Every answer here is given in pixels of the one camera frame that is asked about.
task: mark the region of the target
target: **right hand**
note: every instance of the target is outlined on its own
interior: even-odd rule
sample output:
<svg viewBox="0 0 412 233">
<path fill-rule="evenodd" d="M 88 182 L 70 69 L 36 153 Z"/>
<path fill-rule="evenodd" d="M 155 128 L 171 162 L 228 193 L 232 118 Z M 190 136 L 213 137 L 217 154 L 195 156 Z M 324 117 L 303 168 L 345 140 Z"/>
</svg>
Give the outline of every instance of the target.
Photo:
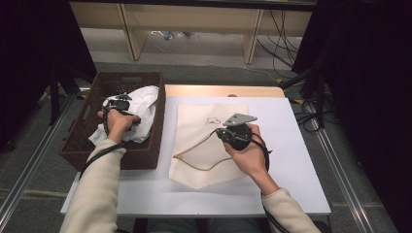
<svg viewBox="0 0 412 233">
<path fill-rule="evenodd" d="M 252 133 L 260 136 L 260 130 L 256 124 L 249 123 L 248 127 L 251 129 Z M 253 135 L 252 139 L 264 145 L 264 142 L 258 136 Z M 233 161 L 242 172 L 248 174 L 249 176 L 253 176 L 266 171 L 264 166 L 263 151 L 255 143 L 250 142 L 249 145 L 243 150 L 235 150 L 228 143 L 223 143 L 223 145 L 226 152 L 230 154 Z"/>
</svg>

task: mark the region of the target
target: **white cloth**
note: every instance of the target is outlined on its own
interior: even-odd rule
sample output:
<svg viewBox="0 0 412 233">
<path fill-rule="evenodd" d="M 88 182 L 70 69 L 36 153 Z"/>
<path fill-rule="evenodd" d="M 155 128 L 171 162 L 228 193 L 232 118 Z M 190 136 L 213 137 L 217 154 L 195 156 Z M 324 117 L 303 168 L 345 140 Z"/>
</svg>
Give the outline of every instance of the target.
<svg viewBox="0 0 412 233">
<path fill-rule="evenodd" d="M 154 85 L 138 88 L 128 94 L 132 98 L 127 111 L 128 114 L 137 115 L 141 118 L 138 125 L 133 125 L 130 131 L 123 134 L 122 140 L 125 142 L 133 141 L 143 143 L 151 133 L 152 125 L 155 118 L 155 104 L 158 95 L 158 87 Z M 116 96 L 111 96 L 108 99 L 115 99 Z M 97 130 L 88 138 L 95 145 L 107 138 L 103 124 L 97 126 Z"/>
<path fill-rule="evenodd" d="M 233 114 L 247 112 L 246 105 L 180 104 L 169 179 L 189 187 L 202 188 L 244 176 L 224 150 L 222 140 L 216 133 L 204 140 L 216 128 L 224 127 L 224 121 Z"/>
</svg>

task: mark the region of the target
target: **hand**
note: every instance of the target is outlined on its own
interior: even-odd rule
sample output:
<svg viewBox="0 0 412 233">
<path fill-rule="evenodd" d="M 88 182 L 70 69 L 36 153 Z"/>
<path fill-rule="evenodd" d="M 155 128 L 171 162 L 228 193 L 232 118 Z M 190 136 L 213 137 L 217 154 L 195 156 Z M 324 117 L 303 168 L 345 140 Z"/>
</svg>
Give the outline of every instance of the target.
<svg viewBox="0 0 412 233">
<path fill-rule="evenodd" d="M 248 124 L 252 133 L 260 136 L 259 127 L 255 124 Z M 260 137 L 253 135 L 252 139 L 264 145 Z M 260 188 L 263 195 L 268 195 L 279 190 L 279 186 L 273 181 L 272 177 L 266 171 L 264 166 L 264 155 L 261 148 L 253 142 L 243 150 L 235 150 L 230 144 L 223 143 L 224 149 L 233 158 L 233 161 L 239 169 L 248 174 L 257 186 Z"/>
<path fill-rule="evenodd" d="M 97 115 L 103 118 L 102 111 L 99 111 Z M 134 121 L 139 119 L 139 116 L 125 116 L 115 109 L 109 110 L 107 114 L 107 127 L 109 128 L 108 138 L 119 144 L 124 132 L 131 127 Z"/>
</svg>

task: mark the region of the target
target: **floor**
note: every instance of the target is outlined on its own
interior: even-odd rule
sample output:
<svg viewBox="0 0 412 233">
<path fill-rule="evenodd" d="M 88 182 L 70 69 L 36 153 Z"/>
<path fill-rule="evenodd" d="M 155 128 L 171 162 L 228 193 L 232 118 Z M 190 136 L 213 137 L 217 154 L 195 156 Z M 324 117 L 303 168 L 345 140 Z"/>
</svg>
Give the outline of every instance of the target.
<svg viewBox="0 0 412 233">
<path fill-rule="evenodd" d="M 273 82 L 282 76 L 292 76 L 290 67 L 268 54 L 257 45 L 252 64 L 245 64 L 239 35 L 194 33 L 187 37 L 174 32 L 171 40 L 165 40 L 160 34 L 149 35 L 144 50 L 138 61 L 130 60 L 122 31 L 118 30 L 82 30 L 96 62 L 98 70 L 110 69 L 110 65 L 121 64 L 132 69 L 135 65 L 175 65 L 176 67 L 214 67 L 216 69 L 239 69 L 262 75 L 263 79 Z M 289 38 L 298 48 L 300 38 Z M 265 36 L 259 40 L 270 50 L 274 44 Z M 278 55 L 292 62 L 284 50 Z M 287 96 L 297 98 L 297 91 L 287 91 Z M 0 153 L 0 203 L 3 203 L 9 191 L 16 184 L 21 171 L 37 148 L 40 138 L 48 129 L 47 111 L 50 101 L 46 99 L 29 120 L 21 127 L 14 138 L 17 148 Z M 55 129 L 53 141 L 46 148 L 46 155 L 37 167 L 33 177 L 27 182 L 26 191 L 8 219 L 8 224 L 0 232 L 56 232 L 64 218 L 59 213 L 65 196 L 76 175 L 76 171 L 64 164 L 58 152 L 64 144 L 72 119 L 76 118 L 82 100 L 76 100 L 66 113 L 61 126 Z M 301 105 L 292 104 L 292 109 L 299 113 Z M 313 127 L 315 122 L 308 122 L 306 127 Z M 322 132 L 308 132 L 301 127 L 301 133 L 318 172 L 326 198 L 332 209 L 329 217 L 311 216 L 313 219 L 328 222 L 333 232 L 396 232 L 379 197 L 373 190 L 362 168 L 356 164 L 356 156 L 333 115 L 326 116 L 326 129 Z M 121 216 L 119 227 L 128 231 L 133 228 L 134 218 Z"/>
</svg>

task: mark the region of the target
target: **white bag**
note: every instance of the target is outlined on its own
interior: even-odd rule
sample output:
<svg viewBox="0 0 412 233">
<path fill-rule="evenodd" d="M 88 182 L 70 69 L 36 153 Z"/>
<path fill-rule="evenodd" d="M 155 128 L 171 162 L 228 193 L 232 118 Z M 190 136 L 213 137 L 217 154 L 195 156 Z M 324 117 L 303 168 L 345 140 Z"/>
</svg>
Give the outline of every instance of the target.
<svg viewBox="0 0 412 233">
<path fill-rule="evenodd" d="M 211 133 L 224 127 L 233 114 L 247 112 L 246 105 L 180 104 L 169 179 L 202 188 L 244 176 L 224 150 L 222 140 Z"/>
</svg>

